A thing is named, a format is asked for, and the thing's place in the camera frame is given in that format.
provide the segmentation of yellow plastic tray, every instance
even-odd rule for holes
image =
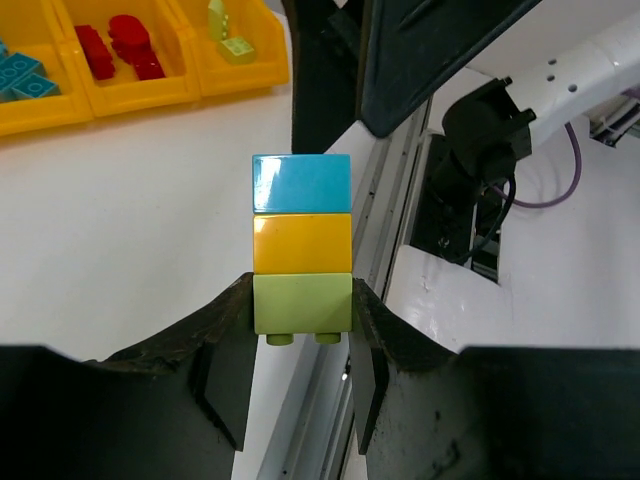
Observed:
[[[190,102],[200,98],[196,67],[188,36],[163,0],[52,0],[65,40],[72,50],[82,83],[96,116]],[[109,20],[128,14],[137,17],[151,37],[166,78],[140,81],[131,65],[111,48]],[[116,74],[97,81],[91,74],[75,26],[90,25],[98,31],[113,55]]]
[[[209,0],[0,0],[0,37],[10,52],[40,60],[61,95],[0,103],[0,136],[86,122],[201,96],[261,89],[289,81],[284,29],[262,0],[224,0],[230,35],[256,50],[231,65],[208,37]],[[115,15],[137,17],[149,31],[166,78],[139,81],[113,52],[107,33]],[[93,78],[75,33],[90,25],[112,52],[116,75]]]
[[[0,135],[87,121],[92,118],[73,56],[51,4],[40,0],[0,2],[0,36],[10,53],[40,60],[61,95],[0,103]]]
[[[229,36],[244,37],[256,50],[256,61],[248,65],[230,65],[209,39],[209,0],[166,1],[189,36],[203,96],[272,87],[289,81],[284,29],[263,0],[224,0],[229,14]]]

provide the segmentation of green lego brick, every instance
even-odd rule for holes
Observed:
[[[340,332],[351,331],[351,289],[350,273],[254,275],[255,332],[270,344],[294,333],[337,343]]]
[[[229,36],[229,15],[222,0],[209,2],[209,38],[214,42],[226,40]]]
[[[244,65],[256,59],[256,51],[242,37],[233,37],[218,43],[218,52],[232,65]]]

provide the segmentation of blue lego brick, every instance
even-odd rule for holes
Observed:
[[[9,55],[0,62],[0,75],[8,81],[16,82],[30,73],[36,73],[41,77],[47,76],[42,63],[22,53]]]
[[[254,155],[253,211],[350,213],[349,155]]]
[[[8,78],[0,75],[0,103],[11,102],[16,99],[16,96],[13,94],[13,90],[11,89],[11,85],[14,83],[14,80],[9,80]]]
[[[56,83],[35,73],[14,83],[12,90],[18,100],[60,95],[60,89]]]
[[[14,53],[0,61],[0,102],[15,100],[13,85],[31,73],[46,76],[42,63],[35,58]]]
[[[7,44],[0,38],[0,59],[6,58],[8,55],[9,49],[7,48]]]

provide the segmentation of white table surface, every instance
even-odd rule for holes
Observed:
[[[290,151],[291,88],[0,142],[0,343],[104,359],[252,270],[251,156]],[[357,190],[373,140],[355,126]],[[245,452],[262,463],[302,346],[260,340]]]

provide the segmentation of metal extrusion frame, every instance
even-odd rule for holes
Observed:
[[[353,275],[383,300],[395,252],[415,217],[429,110],[430,101],[375,143],[353,202]],[[354,432],[346,336],[330,346],[307,339],[289,388],[258,479],[339,479]]]

